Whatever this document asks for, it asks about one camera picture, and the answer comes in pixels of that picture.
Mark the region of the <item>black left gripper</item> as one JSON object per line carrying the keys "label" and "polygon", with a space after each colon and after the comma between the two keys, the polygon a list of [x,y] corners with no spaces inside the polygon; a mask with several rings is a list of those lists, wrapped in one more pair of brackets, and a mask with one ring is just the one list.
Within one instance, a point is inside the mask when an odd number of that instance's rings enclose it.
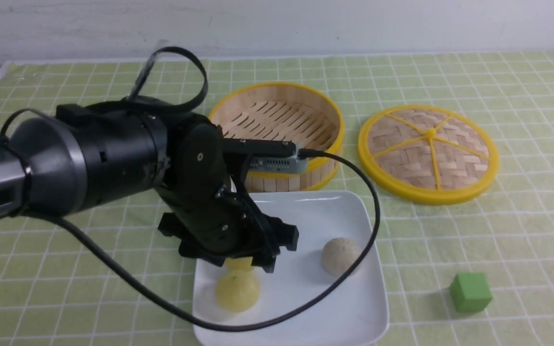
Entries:
{"label": "black left gripper", "polygon": [[281,248],[298,247],[297,226],[264,214],[246,187],[246,177],[229,173],[224,135],[202,115],[168,125],[171,166],[157,187],[171,208],[159,230],[179,238],[179,254],[221,267],[228,258],[253,258],[273,273]]}

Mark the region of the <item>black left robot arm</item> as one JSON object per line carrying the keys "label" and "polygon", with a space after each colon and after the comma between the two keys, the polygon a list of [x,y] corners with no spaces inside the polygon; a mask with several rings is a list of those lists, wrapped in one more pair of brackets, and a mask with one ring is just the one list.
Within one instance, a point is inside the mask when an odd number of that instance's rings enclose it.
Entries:
{"label": "black left robot arm", "polygon": [[195,112],[60,105],[0,133],[0,218],[66,217],[154,190],[170,208],[158,230],[180,240],[181,256],[215,266],[252,258],[271,273],[282,248],[297,249],[299,231],[247,193],[251,143],[224,138]]}

